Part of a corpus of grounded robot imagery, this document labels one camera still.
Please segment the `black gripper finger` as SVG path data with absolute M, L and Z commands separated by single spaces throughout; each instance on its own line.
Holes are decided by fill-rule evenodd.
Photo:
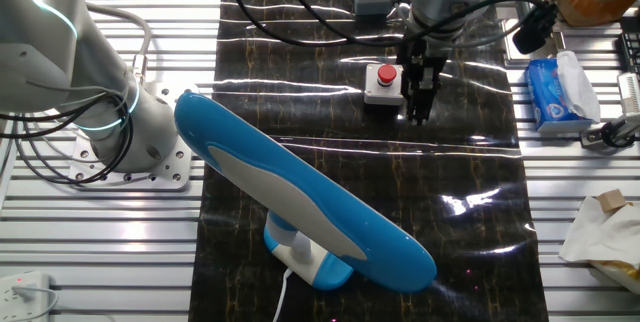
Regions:
M 438 74 L 429 78 L 425 78 L 423 80 L 422 92 L 423 92 L 425 113 L 431 112 L 435 97 L 440 87 L 441 87 L 441 82 L 440 82 L 440 76 Z
M 420 126 L 428 118 L 429 91 L 421 89 L 418 85 L 412 85 L 409 90 L 409 102 L 407 117 L 410 121 Z

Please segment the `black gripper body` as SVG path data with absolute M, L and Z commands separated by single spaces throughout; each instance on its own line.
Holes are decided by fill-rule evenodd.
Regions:
M 402 91 L 433 90 L 440 87 L 440 73 L 450 50 L 423 39 L 397 48 L 397 64 L 402 67 Z

